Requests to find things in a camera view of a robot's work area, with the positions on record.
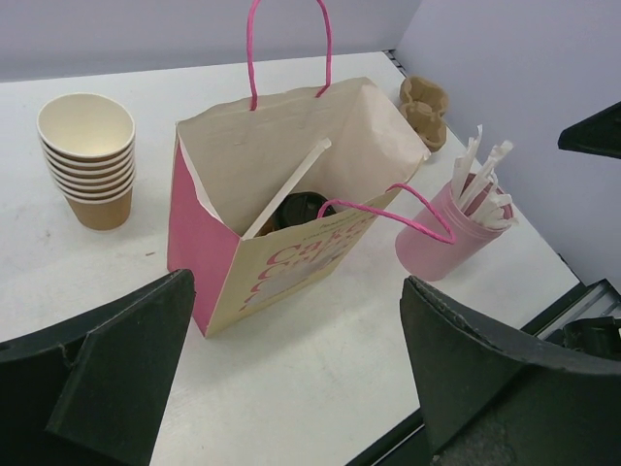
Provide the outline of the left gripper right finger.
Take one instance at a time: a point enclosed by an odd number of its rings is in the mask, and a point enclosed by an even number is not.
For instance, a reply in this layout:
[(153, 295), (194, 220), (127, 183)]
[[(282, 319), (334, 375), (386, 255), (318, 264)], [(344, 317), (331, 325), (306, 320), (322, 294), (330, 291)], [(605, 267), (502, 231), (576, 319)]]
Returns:
[(555, 345), (407, 278), (401, 321), (435, 465), (616, 465), (620, 360)]

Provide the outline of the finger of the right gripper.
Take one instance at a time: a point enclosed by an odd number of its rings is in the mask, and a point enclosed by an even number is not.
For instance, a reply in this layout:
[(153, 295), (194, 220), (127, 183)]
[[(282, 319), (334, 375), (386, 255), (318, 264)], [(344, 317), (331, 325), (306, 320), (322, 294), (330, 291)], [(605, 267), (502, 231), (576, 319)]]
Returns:
[(618, 102), (564, 129), (557, 142), (558, 149), (619, 158), (620, 120), (621, 103)]

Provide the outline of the single white straw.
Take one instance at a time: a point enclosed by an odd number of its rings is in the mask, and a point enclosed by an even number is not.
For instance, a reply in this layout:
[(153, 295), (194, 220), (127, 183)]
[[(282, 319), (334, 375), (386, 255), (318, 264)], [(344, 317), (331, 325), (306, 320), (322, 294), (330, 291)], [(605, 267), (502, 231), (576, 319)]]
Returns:
[(304, 177), (311, 166), (317, 161), (317, 159), (330, 147), (332, 142), (329, 138), (320, 140), (315, 147), (309, 152), (309, 154), (302, 160), (300, 165), (294, 170), (289, 179), (278, 190), (275, 196), (267, 204), (257, 219), (249, 226), (245, 234), (242, 236), (243, 240), (255, 238), (265, 223), (270, 219), (273, 213), (276, 211), (280, 203), (291, 192), (291, 190), (298, 184), (298, 182)]

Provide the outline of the cakes paper gift bag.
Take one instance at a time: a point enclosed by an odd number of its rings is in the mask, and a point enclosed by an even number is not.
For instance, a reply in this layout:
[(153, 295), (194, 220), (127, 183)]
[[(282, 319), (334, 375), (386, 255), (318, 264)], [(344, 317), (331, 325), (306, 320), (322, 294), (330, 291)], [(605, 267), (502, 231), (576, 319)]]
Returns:
[(176, 133), (167, 263), (205, 336), (329, 275), (430, 154), (366, 78), (252, 91)]

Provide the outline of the black coffee cup lid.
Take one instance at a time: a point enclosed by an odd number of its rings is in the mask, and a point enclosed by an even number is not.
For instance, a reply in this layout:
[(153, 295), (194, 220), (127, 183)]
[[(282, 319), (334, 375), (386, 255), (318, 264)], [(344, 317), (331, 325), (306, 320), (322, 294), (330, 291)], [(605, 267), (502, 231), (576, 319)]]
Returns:
[(320, 208), (327, 199), (312, 191), (289, 194), (273, 214), (275, 230), (297, 226), (317, 219)]

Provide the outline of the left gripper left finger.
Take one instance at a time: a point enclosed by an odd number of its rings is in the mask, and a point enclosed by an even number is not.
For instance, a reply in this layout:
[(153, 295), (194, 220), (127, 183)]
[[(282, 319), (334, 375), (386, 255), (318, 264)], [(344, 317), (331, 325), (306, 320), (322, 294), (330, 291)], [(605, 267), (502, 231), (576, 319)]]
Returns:
[(2, 464), (148, 465), (194, 301), (179, 269), (2, 343)]

